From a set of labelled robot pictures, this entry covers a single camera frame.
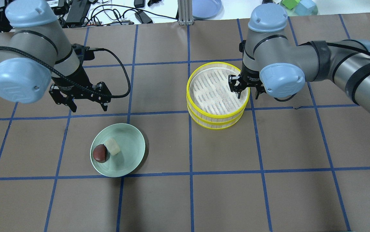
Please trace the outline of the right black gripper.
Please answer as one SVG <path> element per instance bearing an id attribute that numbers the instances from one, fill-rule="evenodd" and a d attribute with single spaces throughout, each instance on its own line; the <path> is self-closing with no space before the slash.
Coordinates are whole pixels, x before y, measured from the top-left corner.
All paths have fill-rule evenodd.
<path id="1" fill-rule="evenodd" d="M 239 75 L 228 75 L 228 85 L 231 92 L 236 92 L 237 98 L 241 98 L 242 91 L 246 88 L 255 88 L 255 100 L 258 99 L 260 94 L 266 93 L 265 87 L 260 80 L 259 72 L 247 67 L 242 63 Z"/>

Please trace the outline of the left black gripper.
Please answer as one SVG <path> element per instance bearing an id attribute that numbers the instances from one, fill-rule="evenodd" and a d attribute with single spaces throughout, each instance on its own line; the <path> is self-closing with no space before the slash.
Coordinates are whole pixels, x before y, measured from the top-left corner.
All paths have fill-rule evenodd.
<path id="1" fill-rule="evenodd" d="M 102 110 L 108 110 L 111 93 L 104 82 L 93 84 L 83 68 L 84 61 L 95 59 L 94 52 L 83 45 L 70 45 L 64 57 L 58 58 L 54 68 L 67 79 L 52 73 L 53 84 L 49 94 L 56 104 L 69 105 L 71 112 L 77 111 L 74 99 L 88 99 L 101 104 Z"/>

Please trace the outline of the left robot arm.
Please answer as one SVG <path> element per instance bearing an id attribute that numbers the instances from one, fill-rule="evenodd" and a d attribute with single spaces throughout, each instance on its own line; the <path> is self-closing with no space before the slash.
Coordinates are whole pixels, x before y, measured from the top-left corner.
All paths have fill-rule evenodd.
<path id="1" fill-rule="evenodd" d="M 39 101 L 46 91 L 58 105 L 77 111 L 75 99 L 88 99 L 104 111 L 112 95 L 104 82 L 90 82 L 83 62 L 93 52 L 70 44 L 45 0 L 15 0 L 5 9 L 15 28 L 7 46 L 0 46 L 0 97 L 22 104 Z"/>

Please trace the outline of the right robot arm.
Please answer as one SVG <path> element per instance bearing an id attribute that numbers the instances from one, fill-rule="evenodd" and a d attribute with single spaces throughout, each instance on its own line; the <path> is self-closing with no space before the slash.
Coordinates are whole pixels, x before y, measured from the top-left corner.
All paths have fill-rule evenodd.
<path id="1" fill-rule="evenodd" d="M 287 24 L 288 14 L 281 5 L 269 2 L 253 9 L 247 37 L 239 45 L 241 72 L 228 76 L 230 91 L 240 97 L 246 88 L 256 88 L 257 94 L 283 101 L 306 82 L 330 80 L 370 113 L 370 41 L 292 46 L 284 33 Z"/>

